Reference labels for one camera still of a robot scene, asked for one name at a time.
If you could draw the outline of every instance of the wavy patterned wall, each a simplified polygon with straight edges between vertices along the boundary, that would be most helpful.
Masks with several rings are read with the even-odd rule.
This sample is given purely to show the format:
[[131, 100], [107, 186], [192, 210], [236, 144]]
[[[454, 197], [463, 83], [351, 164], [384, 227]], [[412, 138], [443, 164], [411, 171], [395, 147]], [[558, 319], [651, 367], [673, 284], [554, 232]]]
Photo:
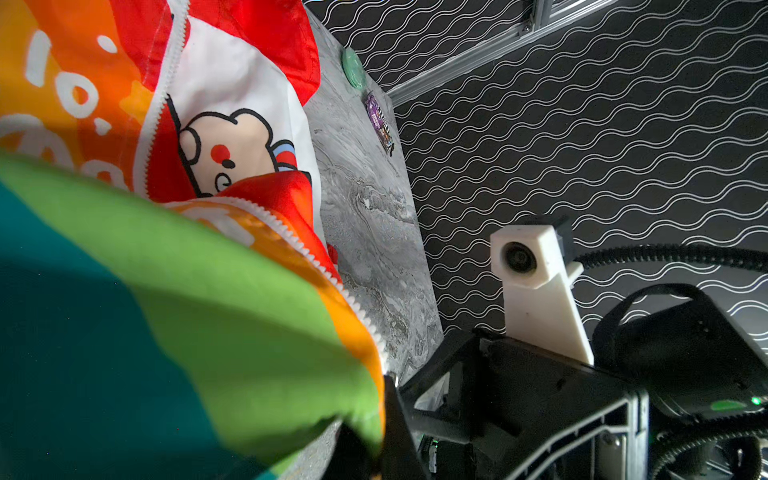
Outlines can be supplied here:
[[[502, 329], [488, 236], [567, 214], [577, 254], [636, 243], [768, 250], [768, 2], [618, 2], [396, 110], [444, 329]], [[698, 285], [768, 350], [768, 275], [592, 270], [588, 332], [629, 293]], [[648, 297], [641, 316], [679, 300]]]
[[531, 0], [304, 0], [385, 91], [531, 15]]

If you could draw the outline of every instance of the zipper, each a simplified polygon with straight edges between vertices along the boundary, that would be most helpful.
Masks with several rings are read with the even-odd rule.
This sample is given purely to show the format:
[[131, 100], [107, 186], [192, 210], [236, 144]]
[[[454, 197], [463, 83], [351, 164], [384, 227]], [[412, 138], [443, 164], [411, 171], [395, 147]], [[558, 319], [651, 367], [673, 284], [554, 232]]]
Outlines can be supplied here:
[[280, 237], [285, 240], [295, 251], [301, 253], [302, 256], [304, 256], [304, 258], [306, 258], [306, 260], [311, 263], [312, 266], [320, 271], [320, 273], [325, 278], [327, 278], [329, 282], [331, 282], [331, 284], [339, 291], [339, 293], [341, 293], [342, 298], [347, 302], [349, 308], [351, 308], [355, 313], [355, 316], [357, 316], [357, 319], [360, 321], [360, 323], [366, 328], [366, 330], [368, 330], [368, 334], [373, 339], [374, 344], [376, 344], [376, 350], [379, 353], [379, 361], [381, 363], [382, 374], [385, 375], [389, 372], [389, 366], [387, 363], [389, 360], [389, 354], [386, 352], [386, 342], [384, 341], [382, 334], [377, 331], [376, 326], [373, 325], [373, 322], [371, 322], [371, 319], [366, 315], [366, 311], [361, 308], [360, 304], [355, 300], [355, 297], [350, 295], [349, 291], [344, 288], [344, 286], [333, 275], [331, 275], [331, 272], [329, 272], [320, 263], [320, 261], [310, 253], [310, 249], [304, 246], [304, 242], [302, 242], [299, 237], [297, 237], [296, 234], [286, 224], [283, 223], [282, 220], [272, 215], [272, 212], [264, 207], [261, 207], [259, 204], [255, 204], [254, 202], [245, 200], [243, 198], [208, 197], [196, 198], [190, 201], [205, 201], [215, 204], [226, 204], [232, 207], [240, 208], [241, 210], [245, 210], [257, 219], [261, 220], [275, 233], [280, 235]]
[[187, 33], [187, 17], [189, 16], [190, 0], [167, 0], [168, 8], [173, 16], [168, 35], [168, 43], [165, 55], [157, 78], [157, 87], [154, 89], [152, 101], [144, 117], [144, 124], [139, 133], [139, 143], [134, 155], [134, 193], [142, 198], [149, 198], [147, 191], [147, 169], [149, 159], [154, 147], [154, 139], [157, 136], [157, 126], [160, 124], [160, 116], [168, 99], [168, 89], [174, 81], [176, 71], [181, 61], [181, 52], [184, 50], [184, 37]]

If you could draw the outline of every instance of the green plate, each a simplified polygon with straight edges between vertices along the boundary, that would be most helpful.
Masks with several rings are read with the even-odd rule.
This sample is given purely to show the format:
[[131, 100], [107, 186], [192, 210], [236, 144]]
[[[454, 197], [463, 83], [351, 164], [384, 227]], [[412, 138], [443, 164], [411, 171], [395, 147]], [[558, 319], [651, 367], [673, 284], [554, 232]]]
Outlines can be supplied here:
[[344, 68], [346, 79], [354, 88], [362, 90], [366, 87], [366, 71], [362, 69], [360, 57], [352, 48], [344, 50], [341, 56], [341, 65]]

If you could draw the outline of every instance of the marble table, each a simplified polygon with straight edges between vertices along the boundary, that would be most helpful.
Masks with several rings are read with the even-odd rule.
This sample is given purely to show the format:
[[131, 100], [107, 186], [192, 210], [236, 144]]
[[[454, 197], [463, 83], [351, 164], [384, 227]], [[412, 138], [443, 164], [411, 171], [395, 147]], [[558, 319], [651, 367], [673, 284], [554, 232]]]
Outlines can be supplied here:
[[396, 148], [390, 157], [346, 80], [339, 42], [307, 12], [320, 56], [320, 88], [304, 110], [323, 185], [326, 241], [344, 285], [387, 342], [389, 368], [409, 378], [442, 340], [435, 294], [389, 97], [368, 77]]

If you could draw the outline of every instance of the purple snack package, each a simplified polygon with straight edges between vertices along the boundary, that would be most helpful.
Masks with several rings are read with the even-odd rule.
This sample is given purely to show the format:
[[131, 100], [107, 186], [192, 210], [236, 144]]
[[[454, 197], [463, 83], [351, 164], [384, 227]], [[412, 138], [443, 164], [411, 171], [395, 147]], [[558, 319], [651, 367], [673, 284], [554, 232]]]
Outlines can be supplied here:
[[379, 107], [379, 102], [376, 101], [376, 97], [373, 93], [368, 94], [366, 98], [366, 110], [368, 111], [368, 118], [371, 120], [374, 130], [379, 135], [379, 140], [382, 142], [384, 151], [392, 156], [392, 152], [395, 150], [395, 141], [392, 139], [392, 135], [389, 133], [389, 124], [384, 118], [382, 109]]

